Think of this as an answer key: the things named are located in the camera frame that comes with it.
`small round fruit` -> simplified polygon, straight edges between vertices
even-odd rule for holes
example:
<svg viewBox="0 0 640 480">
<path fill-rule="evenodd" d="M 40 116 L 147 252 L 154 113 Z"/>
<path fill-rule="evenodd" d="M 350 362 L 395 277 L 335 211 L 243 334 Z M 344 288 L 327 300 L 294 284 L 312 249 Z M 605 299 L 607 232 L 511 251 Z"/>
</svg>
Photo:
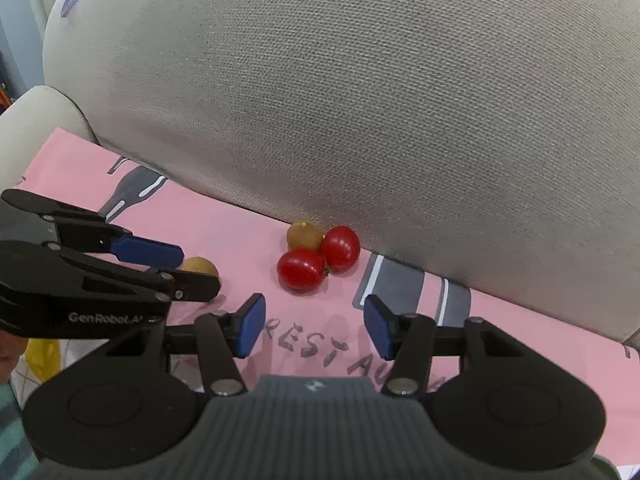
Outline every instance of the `small round fruit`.
<svg viewBox="0 0 640 480">
<path fill-rule="evenodd" d="M 277 271 L 287 288 L 309 292 L 324 280 L 324 258 L 311 249 L 298 247 L 280 257 Z"/>
<path fill-rule="evenodd" d="M 287 230 L 289 249 L 306 247 L 318 251 L 321 243 L 322 231 L 310 222 L 294 222 Z"/>
<path fill-rule="evenodd" d="M 200 256 L 194 256 L 193 258 L 188 258 L 182 262 L 180 266 L 180 270 L 189 270 L 190 272 L 199 272 L 201 274 L 208 274 L 209 276 L 215 276 L 219 278 L 218 270 L 216 266 L 212 264 L 206 258 L 201 258 Z"/>
<path fill-rule="evenodd" d="M 351 269 L 360 256 L 360 239 L 346 226 L 340 225 L 327 231 L 322 240 L 322 256 L 331 272 Z"/>
</svg>

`green fabric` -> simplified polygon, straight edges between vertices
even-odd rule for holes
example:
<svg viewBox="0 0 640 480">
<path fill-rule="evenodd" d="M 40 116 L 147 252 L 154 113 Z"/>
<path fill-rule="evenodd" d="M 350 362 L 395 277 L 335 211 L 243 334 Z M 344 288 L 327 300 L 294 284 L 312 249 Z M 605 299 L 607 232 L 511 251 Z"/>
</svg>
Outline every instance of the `green fabric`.
<svg viewBox="0 0 640 480">
<path fill-rule="evenodd" d="M 22 480 L 38 465 L 11 384 L 0 386 L 0 479 Z"/>
</svg>

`black device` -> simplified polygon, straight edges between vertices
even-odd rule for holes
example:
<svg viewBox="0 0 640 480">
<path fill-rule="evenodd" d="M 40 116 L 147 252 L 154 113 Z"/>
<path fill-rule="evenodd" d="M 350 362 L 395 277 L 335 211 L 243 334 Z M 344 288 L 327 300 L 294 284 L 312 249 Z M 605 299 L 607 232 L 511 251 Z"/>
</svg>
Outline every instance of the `black device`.
<svg viewBox="0 0 640 480">
<path fill-rule="evenodd" d="M 111 253 L 122 262 L 155 267 L 178 267 L 184 259 L 177 245 L 134 236 L 100 213 L 21 189 L 0 196 L 0 240 Z"/>
<path fill-rule="evenodd" d="M 4 330 L 111 337 L 29 398 L 24 428 L 42 459 L 31 478 L 604 478 L 590 463 L 605 425 L 598 396 L 483 319 L 437 327 L 368 296 L 367 332 L 394 361 L 380 393 L 367 378 L 278 376 L 248 391 L 234 358 L 250 354 L 266 300 L 254 294 L 234 314 L 167 327 L 169 283 L 190 274 L 171 280 L 65 248 L 0 242 Z M 92 280 L 100 291 L 86 290 Z M 132 294 L 109 298 L 103 285 Z M 68 322 L 81 308 L 144 319 Z M 172 354 L 198 356 L 204 393 L 168 373 Z M 427 394 L 432 359 L 452 355 L 460 374 Z"/>
</svg>

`fabric texture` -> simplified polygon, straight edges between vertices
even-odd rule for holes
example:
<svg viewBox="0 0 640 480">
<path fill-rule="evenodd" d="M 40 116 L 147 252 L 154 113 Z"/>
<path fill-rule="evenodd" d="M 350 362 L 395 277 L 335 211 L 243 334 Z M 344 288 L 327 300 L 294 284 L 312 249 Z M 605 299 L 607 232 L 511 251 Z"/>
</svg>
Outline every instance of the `fabric texture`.
<svg viewBox="0 0 640 480">
<path fill-rule="evenodd" d="M 640 326 L 640 0 L 63 1 L 46 81 L 105 147 L 617 340 Z"/>
<path fill-rule="evenodd" d="M 0 190 L 20 182 L 31 159 L 58 126 L 95 142 L 80 110 L 47 86 L 30 89 L 0 116 Z"/>
<path fill-rule="evenodd" d="M 20 407 L 11 384 L 0 385 L 0 478 L 22 480 L 33 472 L 38 460 L 24 434 Z"/>
</svg>

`chair armrest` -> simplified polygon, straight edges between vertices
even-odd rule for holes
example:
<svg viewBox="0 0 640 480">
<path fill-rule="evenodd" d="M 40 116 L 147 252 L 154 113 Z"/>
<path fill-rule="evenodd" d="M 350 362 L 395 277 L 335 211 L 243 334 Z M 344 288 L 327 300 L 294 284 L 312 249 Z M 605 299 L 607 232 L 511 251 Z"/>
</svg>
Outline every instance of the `chair armrest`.
<svg viewBox="0 0 640 480">
<path fill-rule="evenodd" d="M 76 105 L 48 86 L 32 88 L 0 116 L 0 190 L 20 182 L 56 128 L 97 143 Z"/>
</svg>

